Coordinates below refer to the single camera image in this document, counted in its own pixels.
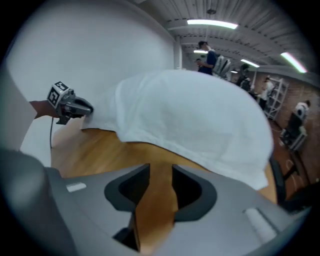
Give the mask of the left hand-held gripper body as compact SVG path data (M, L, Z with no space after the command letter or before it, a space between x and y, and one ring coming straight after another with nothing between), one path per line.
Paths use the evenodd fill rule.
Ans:
M76 94L73 89L61 81L54 83L47 95L47 101L58 115L58 125L66 125L70 119L82 118L82 109L76 104Z

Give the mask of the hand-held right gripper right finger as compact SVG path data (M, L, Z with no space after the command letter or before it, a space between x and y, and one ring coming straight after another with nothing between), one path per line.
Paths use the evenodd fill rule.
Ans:
M290 214L248 185L173 165L178 211L154 256L280 256L309 209Z

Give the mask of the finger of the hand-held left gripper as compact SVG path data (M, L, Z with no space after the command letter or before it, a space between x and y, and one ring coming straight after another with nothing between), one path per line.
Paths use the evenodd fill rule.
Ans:
M76 97L74 104L79 115L88 116L94 112L93 106L84 98Z

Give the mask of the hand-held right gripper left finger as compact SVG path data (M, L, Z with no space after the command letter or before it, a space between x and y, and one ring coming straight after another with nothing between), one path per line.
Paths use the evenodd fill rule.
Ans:
M149 186L150 165L73 178L46 173L76 256L141 256L124 242L134 236L137 204Z

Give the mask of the white pillowcase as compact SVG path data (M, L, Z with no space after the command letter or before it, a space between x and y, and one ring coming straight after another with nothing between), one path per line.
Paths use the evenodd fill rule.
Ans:
M247 184L268 185L274 148L259 104L242 88L197 71L162 70L122 80L92 102L83 129L156 145Z

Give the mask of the person's left forearm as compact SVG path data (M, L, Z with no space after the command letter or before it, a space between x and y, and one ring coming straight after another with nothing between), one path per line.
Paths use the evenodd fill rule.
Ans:
M47 100L40 100L40 101L30 101L31 106L36 111L35 119L40 117L48 116L52 118L58 118L58 113L56 109L47 101Z

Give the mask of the black office chair with headrest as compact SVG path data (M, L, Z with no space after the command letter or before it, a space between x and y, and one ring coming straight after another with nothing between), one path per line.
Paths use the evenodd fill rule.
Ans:
M273 156L270 157L269 163L275 182L277 204L290 214L296 214L310 208L312 206L312 192L309 188L302 188L287 199L286 180L293 174L300 175L295 164L283 175L279 162Z

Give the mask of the white cart with dark box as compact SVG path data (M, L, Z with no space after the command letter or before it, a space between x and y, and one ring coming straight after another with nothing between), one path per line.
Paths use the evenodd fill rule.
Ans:
M304 126L299 128L284 128L279 136L279 143L290 151L297 151L307 138Z

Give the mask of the white shelf rack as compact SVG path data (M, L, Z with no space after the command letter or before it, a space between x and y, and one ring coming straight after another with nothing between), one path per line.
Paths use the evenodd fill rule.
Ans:
M273 90L268 94L264 113L268 119L274 121L284 103L289 88L289 83L285 82L283 78L270 78L273 83Z

